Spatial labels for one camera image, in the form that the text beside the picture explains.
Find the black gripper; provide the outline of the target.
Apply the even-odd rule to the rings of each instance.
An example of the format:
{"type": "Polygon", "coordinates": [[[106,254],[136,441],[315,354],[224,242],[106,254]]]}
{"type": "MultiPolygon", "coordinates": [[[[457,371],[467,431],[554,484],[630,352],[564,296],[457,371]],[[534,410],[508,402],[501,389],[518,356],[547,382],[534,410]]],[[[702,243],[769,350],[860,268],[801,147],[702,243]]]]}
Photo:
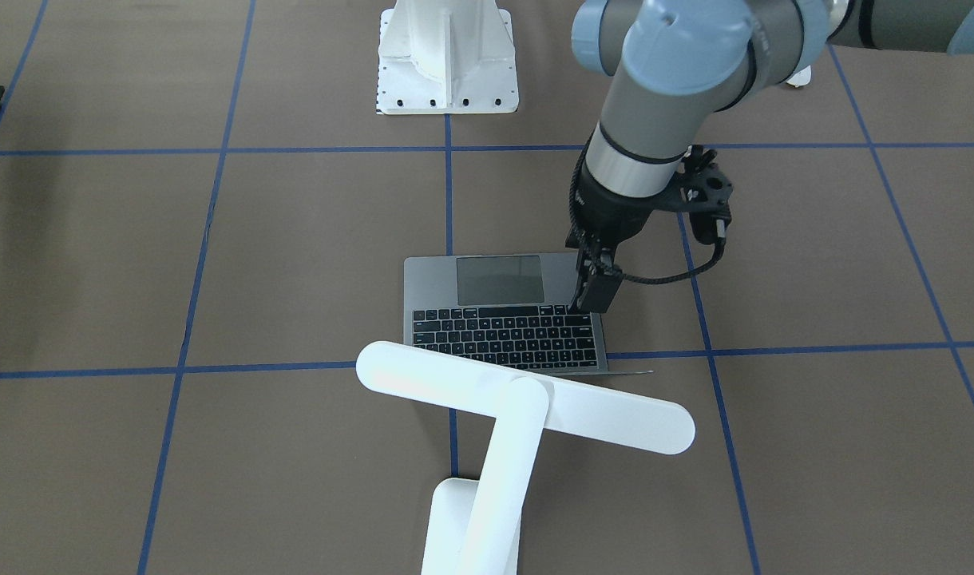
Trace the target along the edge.
{"type": "Polygon", "coordinates": [[[619,244],[643,230],[656,211],[650,199],[632,199],[607,190],[589,172],[586,157],[578,157],[568,187],[570,232],[567,248],[575,248],[576,286],[572,307],[581,313],[608,312],[622,279],[612,254],[590,256],[594,250],[617,250],[619,244]]]}

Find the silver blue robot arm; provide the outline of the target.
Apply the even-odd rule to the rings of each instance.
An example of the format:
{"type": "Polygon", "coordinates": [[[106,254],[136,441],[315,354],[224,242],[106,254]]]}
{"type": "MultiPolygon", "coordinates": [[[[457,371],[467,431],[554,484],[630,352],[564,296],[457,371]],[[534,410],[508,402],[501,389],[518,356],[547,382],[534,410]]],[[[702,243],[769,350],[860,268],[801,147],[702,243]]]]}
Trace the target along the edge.
{"type": "Polygon", "coordinates": [[[717,264],[731,224],[731,182],[695,143],[711,114],[782,84],[827,45],[974,54],[974,1],[586,1],[572,47],[612,78],[568,193],[578,251],[571,309],[605,313],[622,283],[688,280],[717,264]],[[677,276],[631,276],[618,245],[652,212],[685,212],[707,264],[677,276]]]}

